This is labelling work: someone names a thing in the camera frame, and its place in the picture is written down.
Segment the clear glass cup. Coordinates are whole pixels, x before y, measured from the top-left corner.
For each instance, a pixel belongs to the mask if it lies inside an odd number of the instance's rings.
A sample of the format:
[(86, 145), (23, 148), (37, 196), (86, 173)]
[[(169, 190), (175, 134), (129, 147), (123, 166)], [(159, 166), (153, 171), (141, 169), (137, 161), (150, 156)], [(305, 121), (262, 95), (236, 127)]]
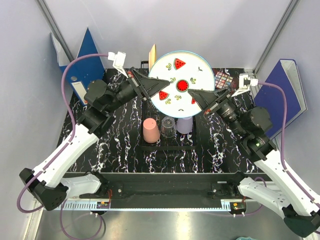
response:
[(165, 138), (173, 138), (176, 135), (176, 122), (171, 116), (165, 116), (161, 120), (161, 134)]

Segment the beige bird plate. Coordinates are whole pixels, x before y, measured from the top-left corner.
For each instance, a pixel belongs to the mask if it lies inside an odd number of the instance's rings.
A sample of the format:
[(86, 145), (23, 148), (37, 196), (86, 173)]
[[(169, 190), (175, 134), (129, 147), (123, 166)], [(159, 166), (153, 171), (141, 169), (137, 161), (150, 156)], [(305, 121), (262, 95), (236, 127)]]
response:
[(154, 44), (148, 53), (148, 70), (149, 71), (155, 64), (156, 60), (157, 60), (157, 48), (156, 48), (156, 44)]

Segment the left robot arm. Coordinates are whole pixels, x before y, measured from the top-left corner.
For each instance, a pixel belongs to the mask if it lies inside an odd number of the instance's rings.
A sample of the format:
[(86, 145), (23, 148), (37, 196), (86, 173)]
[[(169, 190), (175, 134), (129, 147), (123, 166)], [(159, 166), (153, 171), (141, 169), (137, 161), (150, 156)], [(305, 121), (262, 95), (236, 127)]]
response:
[(137, 69), (125, 71), (127, 79), (111, 89), (101, 79), (91, 82), (84, 98), (88, 102), (72, 131), (53, 152), (33, 169), (24, 168), (19, 177), (24, 191), (29, 191), (47, 211), (52, 211), (73, 197), (93, 195), (103, 198), (110, 193), (109, 181), (98, 172), (65, 178), (71, 165), (106, 134), (115, 118), (113, 112), (135, 97), (147, 100), (170, 85), (157, 77), (148, 77)]

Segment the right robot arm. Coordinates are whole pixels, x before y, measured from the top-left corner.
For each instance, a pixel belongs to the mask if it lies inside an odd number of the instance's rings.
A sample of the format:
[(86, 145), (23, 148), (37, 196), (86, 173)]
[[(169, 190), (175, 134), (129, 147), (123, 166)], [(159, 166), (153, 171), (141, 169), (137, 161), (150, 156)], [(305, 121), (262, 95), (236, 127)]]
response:
[(216, 113), (222, 118), (240, 137), (237, 145), (241, 154), (260, 168), (281, 191), (275, 192), (237, 172), (228, 181), (228, 195), (257, 201), (280, 216), (285, 225), (301, 238), (319, 230), (320, 196), (290, 168), (283, 153), (266, 135), (272, 126), (268, 111), (259, 106), (240, 111), (228, 87), (215, 91), (189, 89), (188, 93), (205, 115)]

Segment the white watermelon plate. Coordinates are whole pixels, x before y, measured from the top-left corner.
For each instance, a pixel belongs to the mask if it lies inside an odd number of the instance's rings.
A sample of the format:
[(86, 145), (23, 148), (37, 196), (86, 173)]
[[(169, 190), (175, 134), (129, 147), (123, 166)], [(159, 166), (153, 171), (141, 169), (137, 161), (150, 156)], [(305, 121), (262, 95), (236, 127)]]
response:
[(169, 81), (169, 86), (151, 98), (161, 113), (173, 118), (193, 117), (201, 112), (188, 90), (213, 91), (215, 75), (209, 63), (189, 51), (173, 51), (160, 57), (148, 74)]

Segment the lavender cup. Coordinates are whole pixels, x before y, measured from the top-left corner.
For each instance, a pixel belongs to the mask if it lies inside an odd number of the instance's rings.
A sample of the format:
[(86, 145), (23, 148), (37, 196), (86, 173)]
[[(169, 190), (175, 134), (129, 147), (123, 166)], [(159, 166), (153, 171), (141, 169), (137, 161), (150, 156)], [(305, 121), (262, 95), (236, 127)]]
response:
[(176, 130), (181, 134), (189, 134), (193, 130), (193, 117), (179, 118), (176, 123)]

